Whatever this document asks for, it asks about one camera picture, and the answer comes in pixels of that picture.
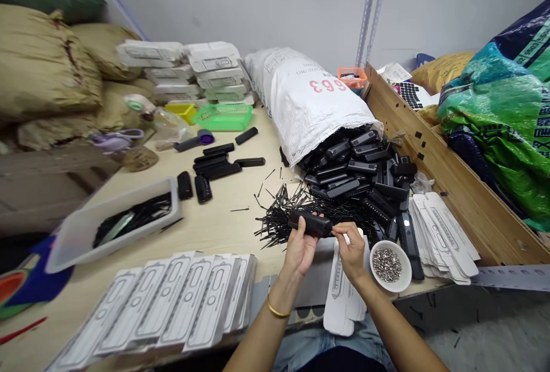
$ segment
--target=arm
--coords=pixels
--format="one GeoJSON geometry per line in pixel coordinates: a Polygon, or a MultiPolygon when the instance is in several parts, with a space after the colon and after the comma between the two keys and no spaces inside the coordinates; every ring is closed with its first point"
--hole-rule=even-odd
{"type": "Polygon", "coordinates": [[[366,303],[395,367],[400,372],[448,371],[363,267],[365,240],[355,223],[339,224],[333,228],[333,233],[340,245],[344,272],[366,303]],[[344,233],[349,237],[349,245],[345,243],[344,233]]]}
{"type": "MultiPolygon", "coordinates": [[[[304,231],[305,220],[300,216],[298,230],[292,230],[288,238],[285,263],[275,285],[269,291],[271,306],[282,314],[289,314],[294,309],[294,301],[311,266],[319,240],[304,234],[304,231]]],[[[288,316],[274,314],[266,301],[224,371],[271,371],[287,324],[288,316]]]]}

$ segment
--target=yellow basket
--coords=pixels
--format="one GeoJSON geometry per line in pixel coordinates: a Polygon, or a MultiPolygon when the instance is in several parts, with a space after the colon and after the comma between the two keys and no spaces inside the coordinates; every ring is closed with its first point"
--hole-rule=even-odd
{"type": "Polygon", "coordinates": [[[193,123],[193,117],[197,114],[195,104],[166,104],[164,109],[179,115],[190,126],[195,125],[193,123]]]}

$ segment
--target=gold bracelet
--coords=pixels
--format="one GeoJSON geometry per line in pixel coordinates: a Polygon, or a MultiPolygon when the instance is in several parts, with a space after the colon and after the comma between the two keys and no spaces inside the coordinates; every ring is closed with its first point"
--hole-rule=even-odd
{"type": "Polygon", "coordinates": [[[292,314],[292,311],[288,312],[287,314],[282,314],[281,312],[277,312],[275,309],[273,309],[273,306],[271,306],[271,302],[269,301],[269,293],[268,293],[268,308],[269,310],[271,310],[271,312],[275,316],[279,318],[288,318],[292,314]]]}

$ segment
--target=tape roll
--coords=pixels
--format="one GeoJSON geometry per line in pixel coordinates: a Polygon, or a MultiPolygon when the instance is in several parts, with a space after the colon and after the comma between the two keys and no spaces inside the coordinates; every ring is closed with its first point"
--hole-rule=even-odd
{"type": "Polygon", "coordinates": [[[0,275],[0,319],[14,316],[32,306],[32,303],[6,306],[6,303],[23,287],[29,273],[28,269],[18,269],[0,275]]]}

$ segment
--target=jeans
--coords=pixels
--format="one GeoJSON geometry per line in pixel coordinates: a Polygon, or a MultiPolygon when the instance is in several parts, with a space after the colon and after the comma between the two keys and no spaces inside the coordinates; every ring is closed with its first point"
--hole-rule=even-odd
{"type": "Polygon", "coordinates": [[[369,313],[365,320],[355,322],[355,330],[349,338],[333,335],[323,329],[322,325],[285,336],[275,358],[273,371],[294,372],[317,355],[337,346],[348,347],[378,361],[388,372],[396,371],[369,313]]]}

